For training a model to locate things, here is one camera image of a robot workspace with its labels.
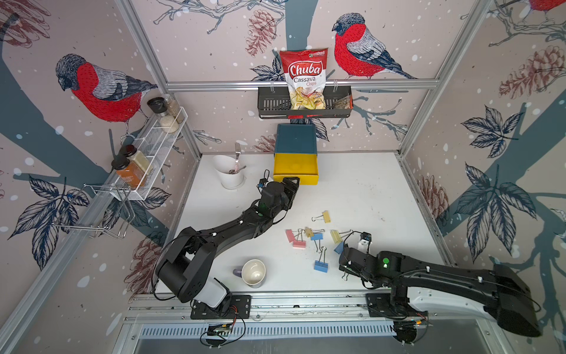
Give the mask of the yellow top drawer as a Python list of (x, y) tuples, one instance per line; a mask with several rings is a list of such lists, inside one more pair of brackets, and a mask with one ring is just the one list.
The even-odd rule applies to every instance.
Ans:
[(283, 178), (300, 178), (301, 185), (317, 185), (318, 156), (302, 153), (276, 153), (274, 156), (274, 181)]

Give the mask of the blue binder clip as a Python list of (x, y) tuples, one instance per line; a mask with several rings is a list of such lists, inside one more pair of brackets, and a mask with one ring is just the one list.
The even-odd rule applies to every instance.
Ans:
[(321, 253), (322, 252), (322, 247), (321, 247), (321, 241), (324, 238), (324, 234), (323, 233), (315, 233), (310, 239), (312, 240), (312, 242), (315, 244), (315, 249), (317, 253)]
[(337, 253), (338, 255), (341, 255), (343, 253), (343, 249), (344, 249), (344, 242), (341, 242), (335, 247), (334, 252)]
[(322, 246), (321, 247), (321, 251), (320, 251), (320, 256), (319, 258), (314, 262), (314, 269), (316, 271), (320, 271), (323, 273), (327, 273), (329, 270), (329, 265), (326, 262), (326, 252), (327, 252), (327, 248)]

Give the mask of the blue binder clip front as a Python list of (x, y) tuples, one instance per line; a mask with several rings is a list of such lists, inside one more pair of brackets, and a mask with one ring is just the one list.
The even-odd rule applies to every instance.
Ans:
[(321, 247), (321, 251), (320, 251), (320, 256), (319, 258), (314, 262), (314, 269), (316, 271), (320, 271), (323, 273), (327, 273), (329, 270), (329, 265), (326, 262), (326, 252), (327, 252), (327, 248), (322, 246)]

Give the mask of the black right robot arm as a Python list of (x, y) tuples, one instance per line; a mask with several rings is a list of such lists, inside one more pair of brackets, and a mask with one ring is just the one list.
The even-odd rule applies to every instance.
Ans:
[(505, 265), (496, 264), (491, 270), (453, 268), (396, 252), (373, 256), (345, 246), (339, 269), (370, 283), (371, 290), (391, 289), (389, 309), (394, 317), (408, 317), (416, 310), (409, 305), (407, 289), (417, 287), (479, 302), (498, 326), (510, 333), (542, 336), (530, 288)]

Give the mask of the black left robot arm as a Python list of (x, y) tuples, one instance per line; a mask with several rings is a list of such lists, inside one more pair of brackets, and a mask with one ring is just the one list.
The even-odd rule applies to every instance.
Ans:
[(231, 292), (209, 276), (216, 256), (246, 240), (257, 238), (277, 223), (280, 212), (291, 209), (300, 178), (270, 181), (261, 198), (233, 221), (207, 230), (183, 229), (164, 248), (154, 274), (182, 303), (196, 300), (224, 315), (231, 308)]

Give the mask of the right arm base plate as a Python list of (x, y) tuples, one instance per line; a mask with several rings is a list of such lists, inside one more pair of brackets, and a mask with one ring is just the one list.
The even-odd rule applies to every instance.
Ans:
[(394, 321), (406, 319), (427, 319), (427, 311), (419, 311), (412, 308), (408, 303), (397, 303), (391, 300), (387, 293), (367, 293), (366, 308), (370, 317), (382, 317)]

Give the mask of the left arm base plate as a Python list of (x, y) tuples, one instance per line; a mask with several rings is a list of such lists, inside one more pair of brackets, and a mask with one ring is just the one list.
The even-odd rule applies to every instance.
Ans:
[(190, 319), (248, 319), (251, 309), (251, 295), (234, 295), (229, 293), (217, 307), (213, 308), (204, 302), (195, 300), (192, 304)]

